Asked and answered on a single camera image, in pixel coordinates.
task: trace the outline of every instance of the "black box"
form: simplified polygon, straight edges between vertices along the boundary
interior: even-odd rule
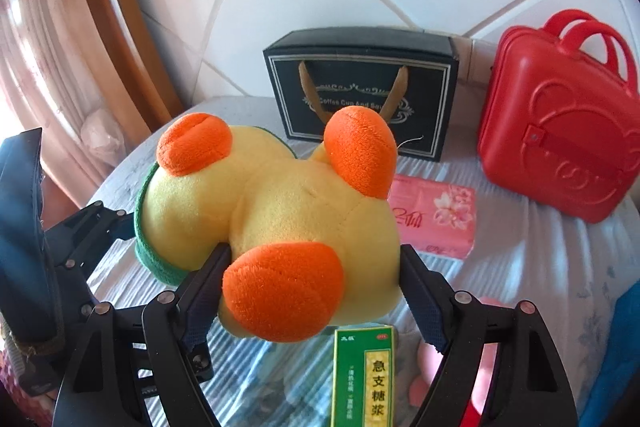
[[[389,127],[401,154],[438,161],[458,77],[458,56],[446,36],[382,27],[294,31],[265,49],[271,84],[289,138],[322,141],[324,124],[300,83],[304,61],[322,107],[380,111],[396,74],[409,69],[407,90]]]

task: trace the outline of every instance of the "suitcase handle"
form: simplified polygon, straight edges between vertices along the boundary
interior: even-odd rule
[[[542,30],[553,35],[554,37],[560,38],[560,33],[562,33],[562,30],[564,30],[572,22],[595,20],[597,20],[596,17],[582,10],[562,10],[552,15],[546,22],[546,24],[542,27]],[[603,35],[603,38],[604,45],[607,49],[607,63],[605,64],[605,66],[611,71],[611,73],[618,74],[619,66],[616,47],[614,46],[613,41],[610,37]]]
[[[626,82],[620,76],[617,71],[616,76],[625,84],[626,93],[630,96],[638,96],[638,70],[636,69],[636,62],[634,56],[629,49],[625,39],[611,26],[608,26],[598,21],[581,22],[580,24],[571,28],[564,38],[558,42],[558,49],[560,52],[567,55],[575,54],[580,50],[580,47],[586,39],[592,35],[601,34],[604,36],[612,37],[618,41],[618,44],[622,48],[622,52],[625,55],[626,60]]]

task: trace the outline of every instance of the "red plastic case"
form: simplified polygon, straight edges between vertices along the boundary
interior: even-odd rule
[[[559,35],[569,23],[584,20]],[[580,46],[601,34],[607,64]],[[612,39],[622,48],[618,73]],[[613,28],[565,10],[537,30],[508,29],[496,54],[482,112],[478,153],[497,185],[597,223],[620,203],[640,171],[636,64]]]

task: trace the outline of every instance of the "gift box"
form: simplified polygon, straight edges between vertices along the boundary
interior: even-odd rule
[[[448,37],[383,27],[316,28],[287,34],[265,49],[264,58],[287,137],[322,141],[325,122],[318,113],[347,105],[382,114],[404,73],[387,119],[399,153],[440,159],[458,77]]]
[[[396,174],[388,197],[402,243],[466,259],[476,235],[476,192],[469,187]]]

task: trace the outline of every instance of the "pink tissue pack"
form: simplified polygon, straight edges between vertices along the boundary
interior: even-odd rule
[[[396,174],[388,197],[400,240],[416,250],[466,259],[476,235],[476,192]]]

